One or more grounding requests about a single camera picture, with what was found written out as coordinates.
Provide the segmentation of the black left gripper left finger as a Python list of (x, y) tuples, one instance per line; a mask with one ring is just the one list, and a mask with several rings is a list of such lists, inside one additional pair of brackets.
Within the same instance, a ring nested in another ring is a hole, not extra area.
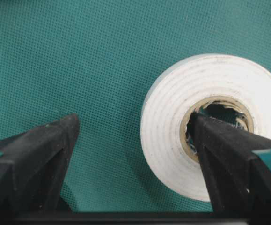
[(72, 113), (0, 140), (0, 220), (70, 210), (60, 192), (79, 132)]

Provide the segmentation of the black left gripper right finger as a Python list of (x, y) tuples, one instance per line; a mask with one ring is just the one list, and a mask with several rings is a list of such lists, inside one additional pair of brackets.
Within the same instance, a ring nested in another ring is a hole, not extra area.
[(189, 133), (213, 211), (271, 218), (271, 169), (256, 154), (271, 149), (271, 139), (197, 112), (190, 116)]

